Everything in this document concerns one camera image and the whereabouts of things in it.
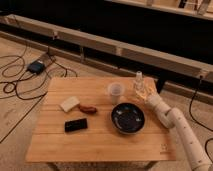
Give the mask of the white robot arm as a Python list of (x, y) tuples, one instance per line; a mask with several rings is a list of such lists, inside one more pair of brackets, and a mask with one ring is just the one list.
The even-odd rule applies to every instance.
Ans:
[(146, 82), (143, 83), (143, 90), (139, 97), (167, 129), (176, 129), (191, 170), (213, 171), (213, 161), (202, 147), (183, 112), (176, 107), (170, 107), (156, 88), (149, 86)]

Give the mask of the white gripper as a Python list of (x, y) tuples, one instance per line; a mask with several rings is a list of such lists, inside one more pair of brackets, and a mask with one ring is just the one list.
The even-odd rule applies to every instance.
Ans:
[(141, 90), (141, 98), (146, 101), (147, 98), (157, 92), (154, 82), (144, 82), (143, 89)]

